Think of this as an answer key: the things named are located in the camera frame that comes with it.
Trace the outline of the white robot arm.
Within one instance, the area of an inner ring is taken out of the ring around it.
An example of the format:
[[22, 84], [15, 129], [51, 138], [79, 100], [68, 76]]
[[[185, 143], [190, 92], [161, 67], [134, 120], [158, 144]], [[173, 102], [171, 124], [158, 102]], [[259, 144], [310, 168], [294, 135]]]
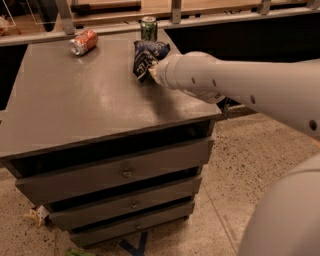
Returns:
[[[223, 61], [174, 54], [149, 69], [161, 86], [207, 103], [228, 97], [320, 141], [317, 63]], [[265, 194], [238, 256], [320, 256], [320, 154], [288, 171]]]

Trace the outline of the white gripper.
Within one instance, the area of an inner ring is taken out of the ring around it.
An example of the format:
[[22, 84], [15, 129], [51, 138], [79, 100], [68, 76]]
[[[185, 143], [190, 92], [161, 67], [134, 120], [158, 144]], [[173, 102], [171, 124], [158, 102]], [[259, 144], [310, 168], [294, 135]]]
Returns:
[[156, 67], [150, 67], [148, 71], [153, 80], [165, 88], [176, 90], [175, 66], [179, 59], [179, 55], [171, 55], [161, 60]]

